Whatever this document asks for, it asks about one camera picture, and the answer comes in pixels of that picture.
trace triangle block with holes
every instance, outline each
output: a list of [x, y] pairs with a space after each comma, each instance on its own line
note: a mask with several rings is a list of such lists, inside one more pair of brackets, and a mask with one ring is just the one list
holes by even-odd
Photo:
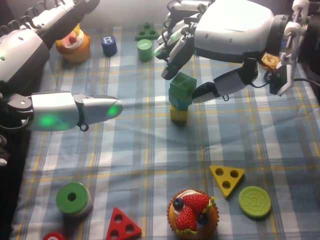
[[245, 174], [242, 168], [211, 165], [210, 171], [225, 199], [229, 197]]
[[119, 208], [115, 207], [113, 209], [105, 240], [133, 240], [139, 238], [141, 234], [141, 228], [120, 211]]

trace tablecloth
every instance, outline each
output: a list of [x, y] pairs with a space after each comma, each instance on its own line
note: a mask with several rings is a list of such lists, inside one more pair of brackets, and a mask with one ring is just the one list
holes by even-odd
[[[142, 239], [175, 239], [167, 206], [185, 188], [216, 197], [219, 240], [320, 239], [320, 108], [308, 83], [296, 82], [282, 97], [249, 86], [188, 110], [186, 126], [170, 120], [170, 81], [165, 66], [138, 59], [137, 27], [89, 29], [91, 57], [65, 62], [53, 47], [41, 91], [106, 94], [124, 109], [116, 119], [58, 132], [33, 132], [25, 163], [12, 240], [40, 240], [60, 232], [68, 240], [104, 240], [114, 207], [142, 229]], [[118, 52], [105, 57], [101, 37], [113, 34]], [[181, 70], [197, 85], [237, 68], [194, 55]], [[262, 84], [264, 71], [254, 82]], [[297, 77], [305, 77], [299, 66]], [[210, 165], [245, 169], [243, 181], [226, 200]], [[58, 190], [80, 182], [93, 198], [84, 221], [64, 221], [56, 207]], [[270, 215], [249, 219], [238, 196], [247, 186], [265, 189]]]

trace cupcake with strawberries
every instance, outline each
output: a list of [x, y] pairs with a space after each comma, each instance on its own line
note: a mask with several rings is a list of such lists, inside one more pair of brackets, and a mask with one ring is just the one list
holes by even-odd
[[80, 64], [90, 57], [90, 37], [79, 24], [65, 38], [55, 42], [58, 52], [70, 63]]
[[178, 192], [167, 209], [167, 219], [174, 233], [182, 239], [209, 239], [217, 229], [219, 212], [215, 198], [197, 189]]

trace blueberry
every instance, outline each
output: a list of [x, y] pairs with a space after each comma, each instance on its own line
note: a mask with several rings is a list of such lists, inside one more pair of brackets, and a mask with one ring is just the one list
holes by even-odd
[[206, 225], [209, 222], [208, 215], [206, 213], [201, 213], [196, 218], [196, 221], [201, 225]]
[[173, 207], [175, 210], [181, 210], [184, 207], [184, 201], [182, 200], [182, 198], [177, 197], [174, 201], [173, 201]]

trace block stack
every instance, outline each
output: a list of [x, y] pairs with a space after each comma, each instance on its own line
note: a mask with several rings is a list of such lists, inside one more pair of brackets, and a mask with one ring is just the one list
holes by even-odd
[[197, 87], [197, 79], [179, 72], [170, 83], [169, 101], [171, 121], [185, 124], [188, 107], [192, 104], [192, 93]]

